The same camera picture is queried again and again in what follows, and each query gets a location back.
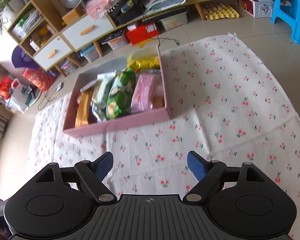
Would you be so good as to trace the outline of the wooden white drawer cabinet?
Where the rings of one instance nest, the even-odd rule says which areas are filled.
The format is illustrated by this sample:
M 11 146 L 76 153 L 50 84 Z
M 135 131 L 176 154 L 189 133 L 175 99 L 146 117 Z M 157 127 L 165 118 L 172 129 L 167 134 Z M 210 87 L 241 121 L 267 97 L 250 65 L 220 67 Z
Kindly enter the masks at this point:
M 69 59 L 80 66 L 80 63 L 71 55 L 91 43 L 94 44 L 98 54 L 102 56 L 103 52 L 98 40 L 121 27 L 127 26 L 127 23 L 114 22 L 113 16 L 110 15 L 120 1 L 113 0 L 110 5 L 99 8 L 96 12 L 91 11 L 91 5 L 88 4 L 82 16 L 66 25 L 51 0 L 29 0 L 19 14 L 15 16 L 7 32 L 26 55 L 33 59 L 43 70 L 48 71 L 55 67 L 63 74 L 64 72 L 59 66 L 61 60 Z M 197 9 L 200 9 L 200 3 L 206 1 L 213 0 L 186 0 L 183 5 L 193 4 Z M 13 33 L 13 28 L 31 9 L 36 9 L 41 14 L 42 19 L 30 29 L 25 37 L 17 38 Z M 30 37 L 38 27 L 46 25 L 53 29 L 53 33 L 38 50 L 34 50 L 30 45 Z

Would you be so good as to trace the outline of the red cardboard box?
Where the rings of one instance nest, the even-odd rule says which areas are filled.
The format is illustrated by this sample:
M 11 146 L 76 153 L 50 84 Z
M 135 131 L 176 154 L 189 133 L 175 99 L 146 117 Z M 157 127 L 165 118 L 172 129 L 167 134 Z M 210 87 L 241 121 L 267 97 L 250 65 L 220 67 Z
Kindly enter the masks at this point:
M 155 23 L 141 24 L 133 30 L 126 31 L 126 36 L 132 45 L 139 44 L 158 35 L 159 31 Z

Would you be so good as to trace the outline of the red paper bag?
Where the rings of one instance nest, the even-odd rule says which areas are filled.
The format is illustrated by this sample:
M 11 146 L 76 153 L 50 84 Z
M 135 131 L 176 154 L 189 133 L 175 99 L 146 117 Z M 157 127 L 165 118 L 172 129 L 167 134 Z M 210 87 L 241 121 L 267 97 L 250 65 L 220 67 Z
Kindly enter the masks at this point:
M 42 69 L 33 70 L 26 68 L 23 71 L 23 77 L 43 92 L 47 91 L 56 80 L 55 76 Z

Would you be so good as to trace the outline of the pale green snack packet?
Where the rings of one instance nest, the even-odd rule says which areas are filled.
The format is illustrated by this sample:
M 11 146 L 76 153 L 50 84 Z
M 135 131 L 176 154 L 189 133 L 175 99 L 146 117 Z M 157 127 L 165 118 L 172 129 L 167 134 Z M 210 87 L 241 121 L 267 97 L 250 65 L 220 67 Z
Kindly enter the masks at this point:
M 97 77 L 97 83 L 93 90 L 90 105 L 104 109 L 106 107 L 107 99 L 115 79 L 116 73 L 103 73 Z

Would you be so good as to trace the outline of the cherry print tablecloth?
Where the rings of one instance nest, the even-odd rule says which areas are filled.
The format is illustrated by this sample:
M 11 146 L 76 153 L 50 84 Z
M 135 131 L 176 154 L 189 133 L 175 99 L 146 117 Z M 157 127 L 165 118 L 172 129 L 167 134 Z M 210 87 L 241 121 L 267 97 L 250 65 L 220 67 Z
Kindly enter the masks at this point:
M 230 166 L 253 162 L 297 207 L 290 237 L 300 239 L 300 118 L 263 62 L 236 36 L 208 37 L 161 55 L 171 120 L 72 138 L 63 132 L 66 95 L 39 112 L 30 164 L 69 167 L 106 151 L 105 184 L 123 193 L 185 195 L 196 183 L 186 164 L 194 150 Z

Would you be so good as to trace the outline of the clear plastic storage bin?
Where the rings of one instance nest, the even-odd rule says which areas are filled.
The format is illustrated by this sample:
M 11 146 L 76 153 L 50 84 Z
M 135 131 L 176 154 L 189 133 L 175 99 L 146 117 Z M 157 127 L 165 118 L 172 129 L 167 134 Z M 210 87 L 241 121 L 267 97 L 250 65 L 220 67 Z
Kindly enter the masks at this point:
M 92 63 L 100 56 L 93 44 L 90 44 L 80 50 L 80 56 L 84 57 L 88 62 Z

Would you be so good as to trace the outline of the yellow snack packet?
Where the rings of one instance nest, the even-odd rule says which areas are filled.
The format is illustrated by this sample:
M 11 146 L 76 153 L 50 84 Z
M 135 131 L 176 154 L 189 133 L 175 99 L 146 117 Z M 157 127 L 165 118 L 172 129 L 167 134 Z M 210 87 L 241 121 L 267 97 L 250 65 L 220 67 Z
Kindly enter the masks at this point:
M 136 73 L 147 69 L 160 69 L 160 61 L 158 56 L 134 57 L 127 59 L 126 69 L 133 70 Z

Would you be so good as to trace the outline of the gold foil snack bar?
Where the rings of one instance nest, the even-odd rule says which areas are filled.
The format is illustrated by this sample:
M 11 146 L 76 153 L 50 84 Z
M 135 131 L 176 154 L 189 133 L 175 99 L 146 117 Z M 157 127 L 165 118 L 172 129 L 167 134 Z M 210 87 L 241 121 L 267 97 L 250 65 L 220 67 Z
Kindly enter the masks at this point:
M 92 94 L 92 88 L 81 93 L 76 114 L 75 127 L 81 127 L 89 124 L 90 102 Z

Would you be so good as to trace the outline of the pink wafer packet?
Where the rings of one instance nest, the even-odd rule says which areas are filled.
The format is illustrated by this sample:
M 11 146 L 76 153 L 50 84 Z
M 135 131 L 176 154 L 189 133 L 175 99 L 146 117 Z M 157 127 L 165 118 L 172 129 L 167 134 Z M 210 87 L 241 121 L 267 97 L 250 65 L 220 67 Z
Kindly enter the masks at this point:
M 133 93 L 130 112 L 139 113 L 153 109 L 156 74 L 140 74 Z

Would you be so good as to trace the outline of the green snack bag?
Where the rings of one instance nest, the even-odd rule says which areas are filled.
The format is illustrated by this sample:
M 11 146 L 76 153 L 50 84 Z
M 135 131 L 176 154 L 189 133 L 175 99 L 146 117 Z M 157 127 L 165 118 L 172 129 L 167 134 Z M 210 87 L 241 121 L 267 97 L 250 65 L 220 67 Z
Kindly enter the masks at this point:
M 108 120 L 130 113 L 130 105 L 136 87 L 136 73 L 125 69 L 115 77 L 106 104 Z

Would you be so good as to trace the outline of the clear wafer packet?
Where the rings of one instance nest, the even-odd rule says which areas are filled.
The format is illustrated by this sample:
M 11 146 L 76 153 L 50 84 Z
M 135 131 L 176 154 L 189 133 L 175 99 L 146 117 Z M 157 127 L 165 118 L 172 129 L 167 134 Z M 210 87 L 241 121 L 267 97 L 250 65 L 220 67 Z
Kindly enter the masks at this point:
M 154 87 L 154 92 L 152 96 L 152 107 L 162 108 L 165 105 L 164 99 L 164 86 L 162 84 L 162 79 L 157 79 Z

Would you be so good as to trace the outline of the yellow egg tray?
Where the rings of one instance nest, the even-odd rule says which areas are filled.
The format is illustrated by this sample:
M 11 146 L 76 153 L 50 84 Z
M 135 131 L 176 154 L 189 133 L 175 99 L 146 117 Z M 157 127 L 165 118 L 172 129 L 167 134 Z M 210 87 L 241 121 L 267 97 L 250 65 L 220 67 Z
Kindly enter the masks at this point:
M 204 17 L 209 21 L 220 19 L 236 19 L 239 18 L 239 13 L 230 5 L 223 3 L 210 3 L 203 5 L 202 8 Z

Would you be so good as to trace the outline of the purple hat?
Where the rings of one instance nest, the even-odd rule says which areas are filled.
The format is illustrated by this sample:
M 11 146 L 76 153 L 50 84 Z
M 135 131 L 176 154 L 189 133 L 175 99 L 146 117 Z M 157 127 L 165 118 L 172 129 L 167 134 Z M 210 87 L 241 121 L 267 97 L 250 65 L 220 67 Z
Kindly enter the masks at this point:
M 39 65 L 20 46 L 14 48 L 11 60 L 15 68 L 29 68 L 32 70 L 39 68 Z

